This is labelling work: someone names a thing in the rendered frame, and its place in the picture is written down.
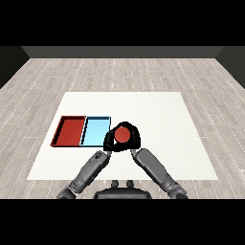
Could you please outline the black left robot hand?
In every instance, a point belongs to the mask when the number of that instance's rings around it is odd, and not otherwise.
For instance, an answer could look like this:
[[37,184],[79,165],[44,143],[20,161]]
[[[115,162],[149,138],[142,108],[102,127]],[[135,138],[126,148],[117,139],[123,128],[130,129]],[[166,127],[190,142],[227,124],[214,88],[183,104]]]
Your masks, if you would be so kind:
[[118,128],[123,126],[123,123],[120,122],[113,129],[109,130],[104,137],[103,141],[103,150],[111,151],[111,152],[121,152],[125,150],[125,144],[123,143],[114,143],[115,140],[115,132]]

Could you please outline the red shallow open box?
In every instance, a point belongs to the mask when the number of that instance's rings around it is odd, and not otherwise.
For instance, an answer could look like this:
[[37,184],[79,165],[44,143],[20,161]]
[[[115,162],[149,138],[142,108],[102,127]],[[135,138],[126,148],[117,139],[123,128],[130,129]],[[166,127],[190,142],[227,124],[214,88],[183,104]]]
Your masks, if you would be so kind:
[[52,147],[79,147],[85,116],[62,116],[51,141]]

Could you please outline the dark grey robot body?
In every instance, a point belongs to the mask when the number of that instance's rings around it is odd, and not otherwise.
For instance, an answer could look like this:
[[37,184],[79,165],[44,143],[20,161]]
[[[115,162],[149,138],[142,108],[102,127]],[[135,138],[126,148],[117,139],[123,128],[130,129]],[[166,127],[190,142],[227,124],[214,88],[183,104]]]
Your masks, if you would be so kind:
[[126,187],[120,188],[119,181],[113,180],[109,189],[97,191],[94,199],[151,199],[148,191],[136,189],[132,180],[126,181]]

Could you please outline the light blue shallow open box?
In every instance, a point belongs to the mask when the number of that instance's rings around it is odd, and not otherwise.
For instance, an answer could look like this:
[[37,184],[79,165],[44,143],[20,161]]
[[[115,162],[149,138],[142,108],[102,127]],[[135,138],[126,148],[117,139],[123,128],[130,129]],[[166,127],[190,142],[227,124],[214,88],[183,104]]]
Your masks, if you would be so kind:
[[82,129],[79,145],[81,147],[103,147],[110,124],[109,116],[88,116]]

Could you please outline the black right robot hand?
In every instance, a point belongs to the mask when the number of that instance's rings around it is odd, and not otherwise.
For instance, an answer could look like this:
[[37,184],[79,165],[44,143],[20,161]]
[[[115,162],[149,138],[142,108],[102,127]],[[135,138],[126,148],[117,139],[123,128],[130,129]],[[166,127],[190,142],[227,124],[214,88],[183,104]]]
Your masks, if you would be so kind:
[[141,147],[141,137],[139,130],[136,126],[129,122],[122,122],[123,126],[130,131],[130,139],[125,143],[125,150],[127,149],[139,149]]

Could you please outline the red can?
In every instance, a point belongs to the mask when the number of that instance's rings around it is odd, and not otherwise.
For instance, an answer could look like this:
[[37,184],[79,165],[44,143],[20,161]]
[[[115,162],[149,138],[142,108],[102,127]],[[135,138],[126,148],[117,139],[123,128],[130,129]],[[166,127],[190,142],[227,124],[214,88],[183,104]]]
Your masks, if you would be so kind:
[[115,131],[115,140],[117,143],[125,144],[130,139],[130,131],[124,126],[120,126]]

